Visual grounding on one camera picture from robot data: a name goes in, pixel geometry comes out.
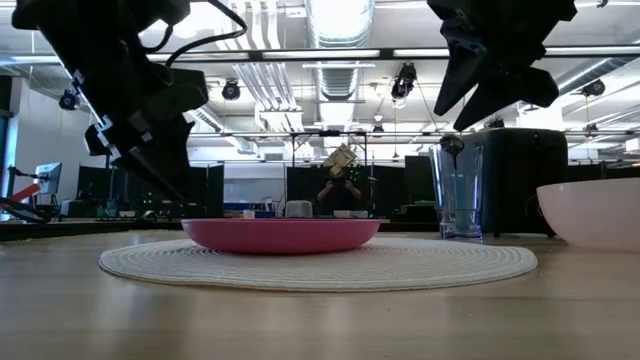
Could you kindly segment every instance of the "pink bowl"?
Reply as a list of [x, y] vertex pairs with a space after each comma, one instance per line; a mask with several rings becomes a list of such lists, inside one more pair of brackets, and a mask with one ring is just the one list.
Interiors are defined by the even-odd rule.
[[538, 199], [551, 228], [570, 245], [640, 251], [640, 178], [542, 186]]
[[363, 245], [379, 220], [191, 219], [182, 220], [193, 241], [218, 251], [247, 254], [310, 254]]

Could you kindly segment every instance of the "clear glass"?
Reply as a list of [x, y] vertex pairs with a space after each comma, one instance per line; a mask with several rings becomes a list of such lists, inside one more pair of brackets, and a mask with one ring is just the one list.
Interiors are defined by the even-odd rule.
[[432, 146], [429, 152], [440, 236], [481, 238], [482, 146], [465, 144], [455, 159], [440, 145]]

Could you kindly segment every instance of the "person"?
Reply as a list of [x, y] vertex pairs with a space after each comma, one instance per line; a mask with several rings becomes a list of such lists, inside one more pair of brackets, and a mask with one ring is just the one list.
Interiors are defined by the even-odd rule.
[[360, 190], [344, 175], [344, 171], [337, 175], [330, 173], [330, 177], [317, 196], [320, 212], [323, 215], [333, 215], [334, 210], [356, 210], [362, 200]]

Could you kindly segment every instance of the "white placemat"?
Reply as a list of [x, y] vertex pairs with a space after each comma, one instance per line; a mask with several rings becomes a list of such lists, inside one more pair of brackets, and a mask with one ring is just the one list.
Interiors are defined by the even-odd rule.
[[191, 240], [175, 240], [110, 250], [100, 256], [104, 270], [142, 281], [317, 292], [477, 284], [524, 274], [537, 263], [535, 255], [523, 248], [389, 238], [374, 239], [352, 251], [320, 255], [233, 255]]

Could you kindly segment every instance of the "table surface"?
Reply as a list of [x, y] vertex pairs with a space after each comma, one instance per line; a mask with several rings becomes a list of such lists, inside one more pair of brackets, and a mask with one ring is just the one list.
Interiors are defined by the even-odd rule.
[[97, 266], [104, 250], [180, 238], [151, 231], [0, 243], [0, 359], [640, 356], [640, 254], [496, 240], [533, 250], [538, 269], [488, 284], [363, 294], [163, 286]]

